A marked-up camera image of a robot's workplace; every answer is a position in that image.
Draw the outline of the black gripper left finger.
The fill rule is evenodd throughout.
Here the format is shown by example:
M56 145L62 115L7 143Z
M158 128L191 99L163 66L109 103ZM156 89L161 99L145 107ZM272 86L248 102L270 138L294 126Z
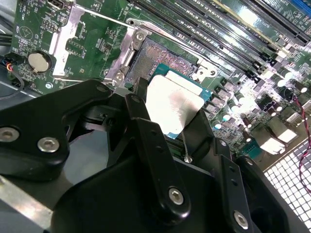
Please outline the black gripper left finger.
M100 106L107 115L110 158L119 164L134 156L158 220L184 220L191 204L160 126L151 121L136 94L113 94L96 80L4 109L0 113L0 172L29 181L57 178L69 157L69 144L91 130L86 113Z

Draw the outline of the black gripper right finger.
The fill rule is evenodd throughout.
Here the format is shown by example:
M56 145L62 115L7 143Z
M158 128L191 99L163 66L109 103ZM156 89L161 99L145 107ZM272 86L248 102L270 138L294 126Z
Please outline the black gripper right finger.
M203 110L186 112L182 135L192 165L213 176L224 221L233 232L301 232L301 220L257 164L246 156L233 159L228 144L214 136Z

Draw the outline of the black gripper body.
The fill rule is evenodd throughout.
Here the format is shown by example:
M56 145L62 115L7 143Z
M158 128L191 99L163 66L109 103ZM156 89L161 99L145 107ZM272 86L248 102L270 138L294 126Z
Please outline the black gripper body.
M56 204L53 233L229 233L215 180L180 160L175 164L191 200L190 215L167 226L152 213L134 156L70 188Z

